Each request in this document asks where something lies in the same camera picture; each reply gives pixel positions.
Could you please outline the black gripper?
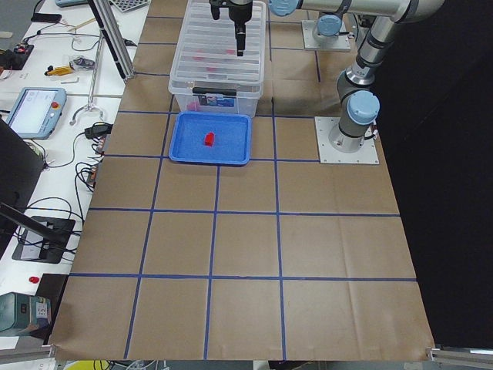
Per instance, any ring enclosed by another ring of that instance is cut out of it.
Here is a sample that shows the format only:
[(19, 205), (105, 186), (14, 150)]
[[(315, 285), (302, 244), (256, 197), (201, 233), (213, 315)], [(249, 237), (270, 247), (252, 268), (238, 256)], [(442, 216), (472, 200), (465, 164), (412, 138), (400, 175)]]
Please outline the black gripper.
[(230, 0), (229, 17), (234, 22), (236, 34), (236, 54), (241, 57), (245, 50), (246, 24), (252, 18), (252, 0)]

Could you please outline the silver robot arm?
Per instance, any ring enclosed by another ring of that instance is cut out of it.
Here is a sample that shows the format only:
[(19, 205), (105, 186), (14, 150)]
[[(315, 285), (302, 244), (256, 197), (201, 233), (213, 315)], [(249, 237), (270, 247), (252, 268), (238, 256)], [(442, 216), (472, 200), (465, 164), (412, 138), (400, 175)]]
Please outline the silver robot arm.
[(358, 90), (369, 89), (374, 74), (383, 62), (386, 51), (405, 23), (419, 22), (433, 15), (443, 1), (269, 1), (269, 10), (278, 16), (288, 16), (298, 9), (334, 15), (351, 13), (371, 15), (375, 20), (357, 50), (352, 66), (337, 80), (341, 103)]
[(341, 15), (323, 13), (315, 22), (315, 27), (313, 30), (314, 37), (316, 39), (320, 39), (339, 37), (342, 35), (347, 36), (350, 39), (353, 38), (353, 32), (341, 31), (343, 25), (344, 22)]

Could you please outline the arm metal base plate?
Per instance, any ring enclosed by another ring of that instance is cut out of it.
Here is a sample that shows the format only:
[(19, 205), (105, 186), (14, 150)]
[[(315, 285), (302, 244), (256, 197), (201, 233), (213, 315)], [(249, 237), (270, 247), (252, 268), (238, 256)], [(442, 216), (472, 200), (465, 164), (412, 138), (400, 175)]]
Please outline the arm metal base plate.
[(351, 138), (340, 131), (339, 121), (339, 117), (314, 118), (319, 161), (335, 165), (378, 165), (376, 139), (371, 127), (362, 137)]
[(336, 35), (321, 35), (317, 29), (316, 20), (303, 20), (301, 29), (304, 38), (304, 49), (310, 51), (349, 52), (351, 50), (345, 25), (341, 25), (340, 32)]

